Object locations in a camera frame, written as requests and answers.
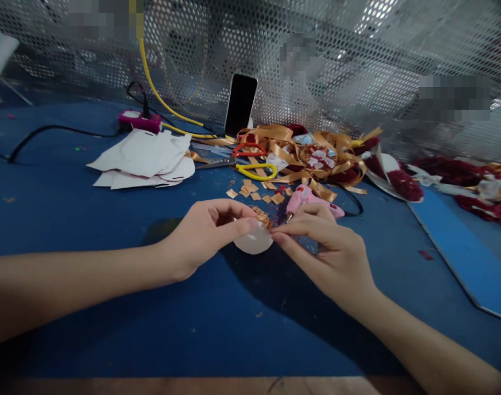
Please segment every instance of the power cord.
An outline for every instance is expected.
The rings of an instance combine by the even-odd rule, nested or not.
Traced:
[[[143,100],[139,100],[137,97],[133,96],[131,94],[131,90],[132,90],[132,87],[137,84],[137,86],[139,86],[139,88],[141,89],[141,93],[143,94]],[[145,90],[143,88],[143,86],[138,82],[138,81],[132,81],[130,83],[130,85],[128,85],[128,88],[126,88],[126,94],[128,96],[130,96],[132,99],[134,99],[135,101],[137,101],[139,104],[141,104],[143,107],[146,106],[150,111],[152,111],[154,114],[157,114],[161,117],[161,119],[165,120],[166,123],[172,125],[175,127],[175,125],[172,123],[172,121],[168,118],[166,118],[163,114],[161,114],[160,112],[157,112],[156,110],[154,110],[152,107],[150,107],[148,105],[148,99],[146,97],[146,93],[145,93]]]
[[[111,136],[106,136],[106,135],[103,135],[103,134],[96,134],[96,133],[91,133],[91,132],[85,132],[85,131],[82,131],[82,130],[79,130],[79,129],[74,129],[74,128],[71,128],[71,127],[67,127],[67,126],[60,126],[60,125],[45,125],[45,126],[41,126],[40,128],[38,129],[35,129],[33,132],[31,132],[30,134],[28,134],[26,136],[26,138],[24,140],[22,140],[19,145],[16,146],[16,148],[13,150],[13,152],[11,152],[11,154],[9,155],[9,157],[7,156],[4,156],[2,154],[0,154],[0,159],[6,161],[7,163],[14,163],[15,160],[16,160],[16,157],[18,156],[19,152],[22,150],[22,148],[24,148],[24,146],[29,143],[29,141],[35,137],[36,135],[38,135],[39,133],[41,132],[44,132],[46,130],[50,130],[50,129],[63,129],[63,130],[67,130],[67,131],[70,131],[70,132],[75,132],[75,133],[79,133],[79,134],[85,134],[87,136],[93,136],[93,137],[103,137],[103,138],[114,138],[114,137],[117,137],[118,135],[120,135],[121,133],[116,133],[116,134],[113,134]]]
[[[342,189],[345,192],[345,194],[347,196],[349,196],[351,198],[351,200],[355,203],[355,205],[358,207],[358,213],[356,213],[356,214],[350,213],[348,211],[344,211],[346,217],[359,217],[362,215],[362,213],[364,213],[364,207],[362,206],[362,203],[360,203],[360,200],[358,200],[358,198],[352,192],[349,192],[347,189],[342,187],[342,185],[340,185],[340,184],[335,184],[335,183],[329,182],[329,181],[326,181],[326,184],[329,184],[329,185],[332,185],[334,187],[338,187],[338,188]]]
[[[178,133],[192,134],[192,137],[194,137],[194,138],[200,138],[200,139],[201,138],[203,138],[203,139],[219,138],[219,136],[215,133],[215,131],[212,128],[206,126],[204,123],[195,121],[195,120],[187,118],[181,114],[178,114],[176,111],[172,110],[168,104],[166,104],[164,102],[164,100],[161,98],[159,93],[157,93],[156,87],[153,85],[152,77],[150,76],[150,70],[148,68],[148,62],[146,61],[145,42],[142,38],[139,39],[139,48],[141,50],[141,60],[143,61],[143,69],[145,70],[146,80],[148,81],[148,85],[150,85],[150,88],[152,89],[152,92],[156,96],[157,100],[159,100],[160,103],[163,105],[163,107],[165,107],[171,114],[175,115],[177,118],[180,118],[183,121],[186,121],[189,123],[193,123],[194,125],[201,126],[205,130],[207,130],[210,135],[207,136],[205,134],[190,133],[190,132],[178,129],[175,126],[169,125],[169,124],[164,123],[164,122],[162,122],[161,124],[163,126],[169,128],[170,130],[173,130],[173,131],[178,132]]]

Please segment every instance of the wooden floor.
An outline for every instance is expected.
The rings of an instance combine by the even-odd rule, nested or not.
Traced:
[[[246,377],[188,379],[17,379],[0,381],[9,395],[414,395],[408,377]]]

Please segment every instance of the black cable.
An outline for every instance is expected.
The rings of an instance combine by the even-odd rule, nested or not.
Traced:
[[[342,188],[343,191],[346,193],[346,195],[349,196],[351,198],[351,200],[355,203],[355,205],[358,207],[357,214],[350,213],[348,211],[344,211],[346,217],[358,217],[358,216],[362,215],[362,213],[364,213],[364,207],[362,206],[362,203],[360,203],[360,200],[358,200],[358,198],[352,192],[349,192],[347,189],[345,189],[345,187],[342,187],[342,185],[340,185],[340,184],[336,184],[336,183],[333,183],[330,181],[326,181],[326,184],[332,185],[334,187]]]
[[[143,100],[139,100],[137,97],[133,96],[131,93],[130,93],[130,90],[132,89],[132,87],[137,84],[137,86],[141,89],[141,93],[143,94]],[[148,105],[148,98],[146,96],[146,93],[145,93],[145,90],[143,88],[143,86],[138,82],[138,81],[132,81],[129,85],[128,85],[128,88],[126,88],[126,94],[128,96],[130,96],[132,99],[134,99],[135,101],[137,101],[139,104],[142,104],[143,105],[143,108],[148,108],[150,109],[150,111],[156,113],[157,115],[159,115],[164,121],[166,121],[167,124],[169,124],[170,126],[173,126],[173,127],[177,127],[175,124],[173,124],[168,118],[164,117],[160,112],[157,112],[156,110],[154,110],[152,107],[150,107]],[[205,129],[206,131],[208,131],[209,133],[206,133],[206,134],[210,134],[212,136],[212,138],[219,138],[220,136],[216,134],[215,130],[208,127],[207,125],[203,125],[202,126],[203,129]]]
[[[85,131],[82,131],[82,130],[79,130],[79,129],[74,129],[74,128],[71,128],[71,127],[67,127],[67,126],[59,126],[59,125],[45,125],[45,126],[41,126],[40,128],[38,129],[35,129],[33,132],[31,132],[30,134],[28,134],[26,136],[26,138],[24,138],[24,140],[22,140],[19,145],[16,146],[16,148],[13,150],[13,152],[11,152],[11,154],[9,155],[9,157],[6,157],[2,154],[0,154],[0,158],[5,160],[7,163],[14,163],[15,160],[16,160],[16,157],[18,156],[19,152],[22,150],[22,148],[24,148],[24,146],[33,138],[35,137],[36,135],[38,135],[39,133],[41,132],[44,132],[46,130],[50,130],[50,129],[63,129],[63,130],[68,130],[70,132],[75,132],[75,133],[80,133],[80,134],[85,134],[87,136],[93,136],[93,137],[104,137],[104,138],[113,138],[113,137],[117,137],[118,135],[120,135],[120,133],[116,133],[116,134],[113,134],[111,136],[106,136],[106,135],[103,135],[103,134],[96,134],[96,133],[90,133],[90,132],[85,132]]]
[[[137,84],[139,86],[139,88],[141,89],[141,92],[143,94],[143,98],[144,100],[139,100],[137,97],[133,96],[131,93],[130,93],[130,90],[131,88]],[[148,100],[146,99],[146,93],[145,93],[145,90],[143,89],[143,86],[137,82],[137,81],[132,81],[130,83],[130,85],[128,85],[128,88],[126,88],[126,94],[128,96],[130,96],[132,99],[134,99],[135,101],[137,101],[139,104],[141,105],[145,105],[145,104],[148,104]],[[169,120],[168,118],[166,118],[165,116],[163,116],[160,112],[154,110],[152,107],[148,106],[148,108],[150,109],[150,111],[152,111],[153,113],[159,115],[161,117],[161,119],[163,119],[167,124],[169,124],[170,126],[173,126],[173,127],[176,127],[171,120]]]

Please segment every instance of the scissors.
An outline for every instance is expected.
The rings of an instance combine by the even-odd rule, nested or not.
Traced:
[[[246,147],[259,148],[260,151],[259,152],[241,152],[240,151],[242,148],[246,148]],[[275,178],[276,175],[278,174],[278,169],[276,168],[276,166],[271,165],[270,163],[256,163],[256,164],[251,164],[251,165],[239,165],[236,162],[236,158],[239,158],[239,157],[262,156],[262,155],[266,155],[266,154],[267,154],[267,152],[265,151],[265,148],[263,148],[259,144],[243,143],[243,144],[238,145],[236,148],[234,148],[234,151],[232,152],[232,156],[228,157],[227,159],[215,160],[215,161],[208,163],[207,165],[198,166],[198,167],[196,167],[196,169],[199,170],[199,169],[204,169],[204,168],[215,168],[215,167],[221,167],[221,166],[236,165],[236,171],[242,173],[244,176],[247,176],[247,177],[249,177],[253,180],[256,180],[256,181],[269,181],[269,180],[272,180],[273,178]],[[249,169],[265,168],[265,167],[272,169],[272,175],[262,177],[262,176],[258,176],[258,175],[253,174],[253,173],[249,173],[247,171]]]

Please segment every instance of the metal mesh wall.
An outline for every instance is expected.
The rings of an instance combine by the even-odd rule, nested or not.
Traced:
[[[126,101],[129,81],[144,81],[136,41],[74,30],[69,7],[0,0],[0,29],[22,43],[11,66],[28,83]],[[499,0],[145,0],[144,27],[154,83],[185,114],[222,123],[241,72],[259,80],[256,122],[381,125],[403,160],[501,161]],[[419,75],[489,76],[490,120],[419,120]]]

